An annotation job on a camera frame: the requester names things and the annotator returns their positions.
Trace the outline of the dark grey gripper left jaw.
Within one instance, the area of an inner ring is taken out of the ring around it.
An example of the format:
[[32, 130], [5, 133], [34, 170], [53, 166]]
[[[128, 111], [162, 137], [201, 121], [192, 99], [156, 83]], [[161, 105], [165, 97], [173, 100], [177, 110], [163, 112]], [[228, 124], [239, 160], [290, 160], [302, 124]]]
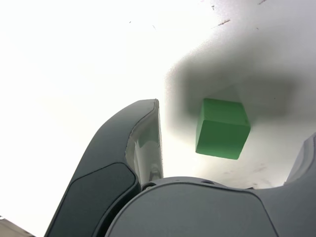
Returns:
[[103, 237], [143, 186], [162, 177], [159, 101], [140, 100], [95, 133], [45, 234]]

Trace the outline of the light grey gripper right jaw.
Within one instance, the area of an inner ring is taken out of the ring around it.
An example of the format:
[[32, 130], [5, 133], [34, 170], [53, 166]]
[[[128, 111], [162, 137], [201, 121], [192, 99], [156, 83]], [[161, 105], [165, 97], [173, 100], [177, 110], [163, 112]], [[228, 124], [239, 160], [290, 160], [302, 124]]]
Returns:
[[313, 237], [316, 138], [309, 137], [283, 186], [232, 189], [205, 183], [154, 186], [116, 216], [109, 237]]

